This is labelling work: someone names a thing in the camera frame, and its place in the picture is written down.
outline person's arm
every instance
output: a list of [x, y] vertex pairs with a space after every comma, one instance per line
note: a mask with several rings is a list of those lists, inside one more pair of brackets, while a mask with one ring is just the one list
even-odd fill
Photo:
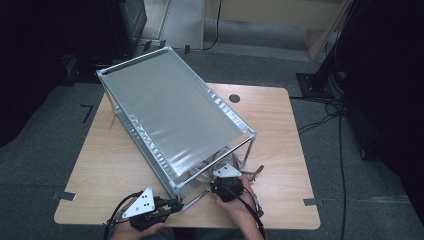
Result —
[[[123, 207], [123, 210], [128, 209], [133, 202], [137, 198], [133, 198], [125, 207]], [[156, 223], [155, 225], [151, 226], [150, 228], [139, 231], [133, 227], [131, 227], [131, 224], [129, 221], [124, 223], [119, 223], [115, 227], [115, 232], [112, 235], [111, 240], [140, 240], [147, 236], [151, 236], [155, 234], [159, 229], [161, 229], [164, 226], [164, 223]]]
[[[240, 180], [243, 183], [243, 186], [251, 193], [254, 194], [252, 187], [249, 184], [249, 180], [247, 180], [246, 177], [242, 176], [240, 177]], [[233, 220], [234, 224], [240, 228], [241, 232], [243, 233], [243, 236], [246, 238], [246, 240], [263, 240], [261, 232], [258, 229], [258, 225], [256, 223], [256, 220], [253, 218], [253, 216], [250, 214], [249, 210], [242, 204], [239, 200], [234, 199], [230, 202], [223, 202], [221, 198], [214, 193], [216, 204], [229, 214], [231, 220]], [[246, 203], [249, 204], [249, 206], [255, 210], [256, 206], [255, 203], [252, 200], [252, 197], [249, 193], [243, 193], [240, 196], [241, 199], [243, 199]]]

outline gray carpet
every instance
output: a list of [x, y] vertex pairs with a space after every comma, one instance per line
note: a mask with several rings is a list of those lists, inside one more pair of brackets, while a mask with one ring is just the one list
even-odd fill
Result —
[[[284, 87], [291, 96], [300, 96], [295, 73], [314, 73], [319, 67], [312, 62], [178, 52], [206, 82]], [[65, 189], [102, 94], [99, 84], [58, 86], [21, 134], [0, 149], [0, 239], [102, 238], [102, 226], [56, 224], [58, 201], [52, 199], [55, 191]], [[89, 108], [84, 105], [93, 106], [88, 118]], [[321, 103], [292, 100], [292, 106], [298, 128], [326, 116]], [[363, 161], [349, 121], [342, 118], [341, 124], [347, 194], [344, 238], [423, 239], [423, 226], [404, 198], [399, 178], [383, 163]], [[300, 138], [321, 227], [270, 230], [270, 239], [340, 239], [343, 185], [338, 118]]]

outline aluminum frame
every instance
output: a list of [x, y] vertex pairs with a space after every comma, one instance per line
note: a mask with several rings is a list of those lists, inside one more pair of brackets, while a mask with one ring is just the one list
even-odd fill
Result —
[[[158, 58], [160, 58], [160, 61], [159, 61], [160, 64], [151, 65], [152, 64], [151, 62], [152, 61], [157, 62]], [[151, 71], [152, 66], [157, 67], [157, 69], [155, 69], [154, 71]], [[173, 77], [177, 76], [177, 77], [176, 79], [168, 81], [168, 79], [164, 79], [166, 77], [163, 77], [161, 74], [164, 76], [173, 76]], [[247, 123], [245, 123], [240, 118], [240, 116], [237, 115], [237, 113], [235, 113], [235, 111], [233, 111], [225, 103], [225, 101], [216, 92], [214, 92], [213, 89], [211, 89], [210, 86], [207, 85], [174, 52], [174, 50], [171, 47], [167, 46], [157, 51], [126, 61], [124, 63], [118, 64], [106, 69], [98, 70], [97, 76], [102, 82], [102, 85], [105, 89], [105, 94], [107, 95], [108, 100], [110, 101], [110, 104], [112, 106], [112, 109], [115, 112], [115, 115], [120, 119], [125, 129], [133, 138], [134, 143], [140, 149], [141, 153], [144, 155], [146, 161], [149, 163], [152, 170], [155, 172], [156, 176], [158, 177], [158, 179], [160, 180], [160, 182], [162, 183], [162, 185], [164, 186], [164, 188], [166, 189], [170, 197], [178, 196], [179, 198], [185, 198], [186, 196], [191, 194], [193, 191], [198, 189], [200, 186], [204, 186], [205, 189], [207, 189], [208, 188], [207, 184], [201, 181], [198, 181], [196, 179], [205, 171], [208, 171], [217, 163], [219, 163], [222, 159], [227, 157], [229, 154], [233, 154], [236, 157], [239, 164], [239, 168], [243, 168], [246, 165], [253, 142], [256, 138], [256, 132]], [[161, 88], [158, 88], [158, 86], [156, 86], [161, 84], [163, 85], [163, 83], [169, 83], [170, 88], [174, 87], [176, 88], [176, 90], [178, 90], [177, 88], [180, 88], [179, 89], [180, 91], [173, 91], [173, 89], [168, 89], [166, 86]], [[188, 171], [190, 169], [187, 170], [186, 168], [189, 166], [199, 164], [202, 161], [206, 160], [206, 158], [205, 159], [190, 159], [190, 156], [194, 155], [194, 154], [191, 154], [190, 151], [196, 152], [199, 150], [198, 147], [196, 147], [195, 149], [191, 149], [192, 146], [184, 146], [183, 149], [180, 149], [181, 152], [188, 152], [186, 153], [188, 157], [184, 158], [185, 161], [187, 161], [188, 165], [184, 165], [185, 163], [180, 163], [179, 161], [181, 161], [181, 159], [177, 159], [177, 161], [175, 162], [172, 162], [169, 159], [164, 159], [165, 154], [162, 154], [161, 151], [166, 152], [166, 150], [169, 150], [167, 148], [172, 148], [172, 147], [168, 147], [168, 144], [172, 145], [173, 143], [175, 143], [175, 141], [178, 141], [178, 137], [171, 136], [173, 140], [170, 142], [165, 141], [164, 142], [165, 144], [162, 144], [162, 145], [159, 144], [163, 141], [162, 138], [160, 138], [159, 140], [156, 139], [156, 142], [154, 139], [152, 139], [154, 134], [151, 132], [155, 132], [159, 130], [162, 131], [163, 128], [166, 129], [168, 124], [170, 125], [174, 124], [173, 122], [174, 119], [170, 119], [169, 121], [166, 122], [166, 124], [160, 125], [156, 123], [156, 119], [154, 118], [154, 116], [151, 116], [151, 115], [161, 112], [162, 111], [161, 109], [155, 109], [155, 106], [150, 106], [150, 105], [140, 107], [140, 105], [144, 104], [144, 102], [150, 101], [151, 100], [150, 98], [156, 98], [156, 95], [152, 95], [152, 93], [148, 93], [148, 94], [146, 94], [146, 92], [144, 94], [142, 93], [143, 88], [146, 90], [145, 86], [149, 84], [151, 85], [153, 89], [158, 88], [163, 90], [163, 92], [166, 92], [167, 97], [172, 98], [174, 101], [176, 102], [181, 101], [183, 103], [182, 106], [186, 106], [187, 104], [194, 104], [192, 106], [193, 108], [199, 107], [196, 105], [197, 103], [192, 103], [190, 100], [191, 98], [195, 99], [196, 97], [198, 97], [198, 95], [201, 95], [201, 97], [199, 97], [198, 99], [200, 100], [206, 99], [205, 102], [203, 102], [203, 103], [206, 103], [206, 105], [202, 106], [202, 109], [206, 109], [205, 111], [212, 112], [213, 113], [212, 116], [217, 116], [217, 118], [223, 119], [222, 121], [225, 122], [227, 125], [231, 125], [231, 126], [223, 126], [221, 124], [215, 127], [217, 128], [228, 127], [228, 129], [230, 130], [224, 129], [223, 131], [227, 132], [227, 131], [234, 130], [235, 134], [233, 134], [233, 136], [226, 136], [230, 134], [220, 134], [219, 136], [212, 136], [212, 137], [201, 136], [200, 138], [198, 138], [198, 140], [203, 141], [206, 138], [208, 139], [210, 138], [213, 140], [211, 142], [216, 142], [216, 146], [220, 146], [221, 148], [228, 147], [230, 146], [230, 144], [233, 144], [234, 147], [230, 147], [230, 150], [221, 156], [217, 156], [217, 157], [215, 156], [214, 158], [212, 158], [213, 156], [212, 154], [209, 157], [209, 158], [212, 158], [212, 160], [205, 167], [203, 167], [200, 171], [198, 171], [195, 174], [190, 174]], [[141, 90], [140, 95], [138, 95], [137, 89]], [[148, 95], [147, 97], [150, 96], [150, 98], [143, 99], [143, 97], [146, 97], [144, 95]], [[181, 100], [187, 97], [187, 95], [191, 98], [189, 98], [188, 100]], [[160, 103], [158, 102], [164, 102], [164, 101], [159, 99], [156, 102], [152, 103], [152, 105], [155, 105], [155, 104], [160, 105]], [[168, 103], [162, 104], [161, 106], [162, 107], [165, 106], [165, 108], [167, 108], [168, 105], [166, 104]], [[187, 115], [191, 114], [190, 116], [192, 116], [192, 118], [199, 117], [200, 119], [202, 119], [201, 117], [203, 115], [201, 113], [196, 114], [196, 113], [190, 112], [190, 109], [184, 109], [185, 107], [181, 107], [181, 108], [182, 109], [177, 109], [177, 110], [172, 109], [171, 111], [176, 112], [177, 114], [182, 114], [182, 116], [185, 113], [188, 113]], [[153, 128], [154, 130], [151, 132], [149, 132], [148, 130], [145, 130], [148, 128], [148, 126], [146, 126], [145, 123], [143, 123], [143, 120], [145, 118], [151, 118], [152, 120], [151, 122], [153, 122], [153, 125], [157, 124], [158, 126], [155, 126], [156, 128]], [[177, 119], [176, 122], [180, 125], [184, 125], [184, 122], [182, 120], [179, 120], [178, 122], [178, 119]], [[197, 130], [199, 129], [200, 129], [199, 132], [202, 132], [203, 130], [205, 130], [208, 133], [210, 131], [214, 132], [216, 130], [216, 128], [210, 130], [210, 129], [207, 129], [206, 127], [205, 128], [200, 127]], [[188, 137], [188, 140], [186, 141], [188, 142], [192, 141], [194, 144], [197, 144], [197, 141], [190, 140], [189, 137]], [[245, 146], [245, 144], [248, 144], [247, 150], [244, 154], [244, 158], [241, 159], [236, 153], [236, 150], [240, 149], [242, 146]], [[201, 154], [199, 153], [199, 156], [202, 156], [202, 154], [203, 155], [210, 154], [212, 150], [213, 149], [209, 149], [207, 146], [205, 146], [205, 150], [203, 150], [204, 152], [199, 151], [201, 153]], [[176, 167], [176, 166], [180, 166], [181, 164], [183, 164], [184, 167], [186, 168], [183, 167], [182, 169], [180, 169], [180, 167]], [[193, 204], [195, 201], [200, 199], [202, 195], [204, 195], [204, 193], [192, 199], [189, 205]]]

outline wire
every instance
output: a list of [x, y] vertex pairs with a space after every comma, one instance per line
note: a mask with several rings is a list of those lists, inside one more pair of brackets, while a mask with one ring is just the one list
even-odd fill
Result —
[[218, 17], [216, 19], [216, 35], [215, 35], [215, 41], [213, 42], [213, 44], [210, 47], [208, 47], [206, 49], [203, 49], [204, 51], [207, 51], [207, 50], [213, 48], [213, 46], [215, 46], [216, 42], [218, 41], [218, 36], [219, 36], [219, 17], [221, 16], [221, 3], [222, 3], [222, 0], [219, 0]]
[[243, 203], [243, 205], [247, 208], [247, 210], [250, 212], [250, 214], [252, 215], [252, 217], [256, 220], [256, 222], [258, 223], [258, 229], [259, 232], [261, 233], [262, 237], [264, 239], [268, 239], [267, 238], [267, 234], [264, 228], [264, 224], [262, 223], [261, 219], [259, 219], [259, 216], [257, 214], [257, 212], [255, 212], [255, 210], [252, 209], [252, 207], [246, 203], [241, 197], [239, 197], [237, 194], [235, 194], [233, 191], [231, 191], [230, 189], [228, 189], [227, 187], [225, 187], [224, 185], [222, 185], [222, 187], [227, 190], [229, 193], [231, 193], [234, 197], [236, 197], [241, 203]]
[[[341, 232], [340, 232], [340, 240], [344, 239], [344, 233], [345, 233], [345, 227], [346, 227], [346, 213], [347, 213], [347, 190], [346, 190], [346, 180], [345, 180], [345, 173], [344, 173], [344, 159], [343, 159], [343, 142], [342, 142], [342, 117], [344, 116], [344, 110], [339, 109], [338, 105], [335, 103], [341, 103], [340, 100], [324, 100], [319, 98], [304, 98], [304, 97], [290, 97], [290, 99], [295, 100], [304, 100], [304, 101], [310, 101], [310, 102], [318, 102], [318, 103], [324, 103], [325, 105], [325, 111], [327, 113], [327, 116], [325, 116], [321, 121], [317, 123], [311, 123], [306, 126], [301, 127], [300, 129], [303, 129], [305, 127], [311, 126], [308, 129], [306, 129], [303, 132], [300, 132], [300, 134], [305, 133], [311, 128], [318, 127], [319, 125], [329, 121], [330, 119], [333, 119], [335, 117], [339, 117], [339, 160], [340, 160], [340, 172], [341, 172], [341, 180], [342, 180], [342, 188], [343, 188], [343, 215], [342, 215], [342, 226], [341, 226]], [[331, 113], [328, 110], [328, 106], [332, 106], [337, 109], [335, 113]]]
[[[97, 60], [102, 61], [102, 59], [101, 59], [102, 57], [105, 57], [105, 59], [103, 59], [103, 60], [111, 60], [112, 63], [111, 64], [97, 64], [97, 63], [95, 63], [95, 61], [97, 61]], [[113, 63], [114, 60], [115, 61], [118, 61], [119, 60], [119, 62], [121, 63], [121, 62], [128, 61], [130, 58], [131, 58], [130, 56], [128, 56], [126, 58], [122, 58], [122, 59], [114, 58], [113, 56], [105, 56], [105, 55], [104, 56], [93, 56], [91, 58], [91, 63], [95, 67], [106, 67], [107, 68], [107, 67], [112, 67], [112, 66], [118, 64], [118, 62]]]
[[107, 220], [106, 223], [106, 227], [105, 227], [105, 231], [103, 232], [103, 240], [107, 240], [109, 238], [109, 230], [112, 227], [113, 223], [113, 219], [115, 218], [116, 213], [118, 212], [118, 210], [121, 208], [121, 206], [130, 198], [133, 197], [138, 197], [143, 193], [143, 191], [137, 192], [137, 193], [133, 193], [130, 194], [128, 196], [126, 196], [124, 199], [122, 199], [122, 201], [118, 204], [118, 206], [116, 206], [115, 210], [112, 213], [112, 216], [110, 217], [109, 220]]
[[244, 189], [246, 190], [246, 192], [249, 193], [250, 198], [252, 198], [252, 201], [255, 203], [256, 213], [258, 214], [259, 218], [262, 217], [264, 215], [264, 212], [262, 211], [261, 205], [259, 205], [258, 199], [256, 198], [256, 196], [253, 196], [253, 194], [249, 190], [247, 190], [247, 188]]
[[[325, 99], [320, 99], [320, 98], [305, 98], [305, 97], [290, 97], [290, 99], [303, 100], [303, 101], [309, 101], [309, 102], [316, 102], [316, 103], [325, 104], [325, 112], [327, 113], [327, 115], [323, 119], [321, 119], [320, 121], [318, 121], [318, 122], [310, 123], [310, 124], [307, 124], [307, 125], [299, 128], [298, 129], [299, 135], [301, 135], [301, 134], [303, 134], [303, 133], [305, 133], [305, 132], [307, 132], [307, 131], [309, 131], [309, 130], [311, 130], [313, 128], [316, 128], [316, 127], [318, 127], [318, 126], [320, 126], [320, 125], [322, 125], [322, 124], [330, 121], [331, 119], [333, 119], [333, 118], [335, 118], [337, 116], [340, 116], [342, 114], [342, 112], [343, 112], [342, 110], [339, 109], [338, 105], [336, 105], [337, 103], [341, 103], [340, 100], [335, 100], [335, 99], [333, 99], [333, 100], [325, 100]], [[329, 110], [329, 107], [330, 106], [333, 107], [333, 108], [335, 108], [336, 110], [333, 111], [333, 112], [331, 112]]]
[[343, 144], [342, 144], [342, 114], [339, 116], [339, 159], [340, 159], [340, 171], [342, 175], [343, 185], [343, 217], [342, 217], [342, 229], [340, 233], [340, 240], [344, 239], [344, 232], [346, 226], [346, 208], [347, 208], [347, 197], [346, 197], [346, 181], [344, 174], [344, 161], [343, 161]]

